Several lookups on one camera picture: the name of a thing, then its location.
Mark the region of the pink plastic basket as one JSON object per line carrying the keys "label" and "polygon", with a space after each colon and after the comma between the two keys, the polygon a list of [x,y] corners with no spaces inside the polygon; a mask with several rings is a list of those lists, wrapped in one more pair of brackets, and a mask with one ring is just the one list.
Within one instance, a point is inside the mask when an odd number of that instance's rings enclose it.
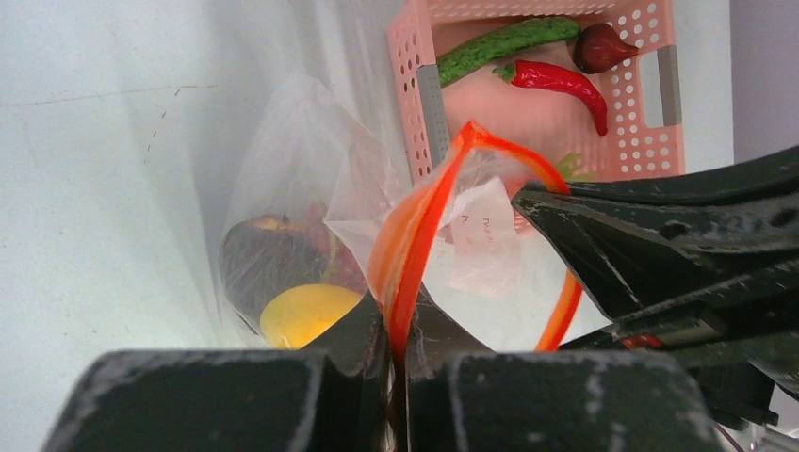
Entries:
{"label": "pink plastic basket", "polygon": [[[608,105],[601,137],[579,100],[518,89],[484,67],[440,87],[436,59],[457,45],[534,16],[611,25],[640,54],[591,76]],[[598,181],[667,177],[685,170],[674,12],[668,1],[408,1],[387,28],[410,177],[440,164],[470,120],[550,162],[582,153]]]}

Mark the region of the red grape bunch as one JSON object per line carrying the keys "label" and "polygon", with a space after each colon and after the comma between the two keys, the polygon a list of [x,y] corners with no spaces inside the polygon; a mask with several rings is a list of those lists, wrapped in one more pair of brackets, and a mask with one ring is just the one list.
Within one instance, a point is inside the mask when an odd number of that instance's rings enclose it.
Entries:
{"label": "red grape bunch", "polygon": [[322,263],[320,281],[363,295],[367,291],[365,278],[349,248],[324,224],[326,209],[323,202],[312,202],[305,211],[305,233]]}

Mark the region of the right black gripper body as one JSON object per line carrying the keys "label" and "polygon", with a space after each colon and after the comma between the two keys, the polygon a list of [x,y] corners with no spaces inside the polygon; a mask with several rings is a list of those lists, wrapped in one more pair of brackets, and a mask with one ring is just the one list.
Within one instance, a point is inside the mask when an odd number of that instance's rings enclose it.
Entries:
{"label": "right black gripper body", "polygon": [[642,310],[560,348],[668,355],[699,385],[714,420],[774,426],[774,390],[798,397],[798,296]]}

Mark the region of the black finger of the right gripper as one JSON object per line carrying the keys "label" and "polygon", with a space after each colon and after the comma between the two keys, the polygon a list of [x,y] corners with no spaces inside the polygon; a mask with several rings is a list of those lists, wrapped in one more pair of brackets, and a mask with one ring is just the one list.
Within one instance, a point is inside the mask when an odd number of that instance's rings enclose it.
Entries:
{"label": "black finger of the right gripper", "polygon": [[681,176],[524,186],[513,207],[609,319],[798,287],[798,151]]}

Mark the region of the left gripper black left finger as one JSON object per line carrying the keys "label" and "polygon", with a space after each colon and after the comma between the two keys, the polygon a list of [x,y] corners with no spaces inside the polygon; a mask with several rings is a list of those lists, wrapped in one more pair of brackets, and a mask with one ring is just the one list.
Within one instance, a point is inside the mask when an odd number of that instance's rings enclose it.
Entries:
{"label": "left gripper black left finger", "polygon": [[365,296],[308,346],[119,350],[74,386],[47,451],[377,451],[387,333]]}

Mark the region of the clear zip bag orange zipper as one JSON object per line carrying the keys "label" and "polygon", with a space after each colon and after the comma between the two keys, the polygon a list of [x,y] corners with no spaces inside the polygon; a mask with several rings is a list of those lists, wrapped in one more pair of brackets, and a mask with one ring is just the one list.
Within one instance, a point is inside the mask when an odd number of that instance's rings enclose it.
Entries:
{"label": "clear zip bag orange zipper", "polygon": [[[263,215],[306,222],[312,202],[327,205],[324,224],[352,252],[388,329],[396,355],[407,347],[415,295],[437,239],[457,256],[454,278],[497,292],[514,280],[520,235],[512,197],[529,180],[549,192],[568,186],[540,154],[469,121],[444,163],[416,186],[400,179],[386,147],[316,78],[297,74],[272,93],[244,155],[225,230]],[[220,283],[217,306],[248,344],[263,333],[242,328]]]}

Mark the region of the yellow mango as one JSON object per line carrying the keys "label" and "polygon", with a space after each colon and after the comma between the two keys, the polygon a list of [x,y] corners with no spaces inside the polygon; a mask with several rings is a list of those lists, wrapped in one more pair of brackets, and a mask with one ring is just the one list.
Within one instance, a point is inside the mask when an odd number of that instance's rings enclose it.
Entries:
{"label": "yellow mango", "polygon": [[351,311],[362,295],[326,283],[299,285],[271,300],[260,315],[260,328],[269,345],[302,348],[317,339]]}

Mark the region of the green cucumber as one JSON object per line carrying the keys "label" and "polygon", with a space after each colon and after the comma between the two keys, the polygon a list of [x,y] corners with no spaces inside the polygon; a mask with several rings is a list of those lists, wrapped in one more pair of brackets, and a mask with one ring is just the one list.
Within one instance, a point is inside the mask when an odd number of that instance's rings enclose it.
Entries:
{"label": "green cucumber", "polygon": [[567,17],[534,17],[466,40],[437,58],[440,87],[446,88],[498,59],[574,40],[580,31],[580,25]]}

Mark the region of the red chili pepper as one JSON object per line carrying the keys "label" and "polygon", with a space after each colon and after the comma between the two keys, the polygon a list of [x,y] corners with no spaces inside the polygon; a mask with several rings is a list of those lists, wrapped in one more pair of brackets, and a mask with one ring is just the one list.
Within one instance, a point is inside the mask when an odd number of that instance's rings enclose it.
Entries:
{"label": "red chili pepper", "polygon": [[543,61],[518,59],[499,66],[492,73],[506,84],[522,89],[544,89],[568,94],[580,100],[592,116],[597,134],[609,132],[608,106],[601,92],[581,73]]}

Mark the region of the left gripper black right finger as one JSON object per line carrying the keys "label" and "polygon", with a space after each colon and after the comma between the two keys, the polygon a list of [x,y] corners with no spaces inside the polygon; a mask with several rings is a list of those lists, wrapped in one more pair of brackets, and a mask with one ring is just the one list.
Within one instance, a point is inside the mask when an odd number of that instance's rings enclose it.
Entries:
{"label": "left gripper black right finger", "polygon": [[408,451],[719,451],[693,379],[626,351],[497,353],[428,294],[405,381]]}

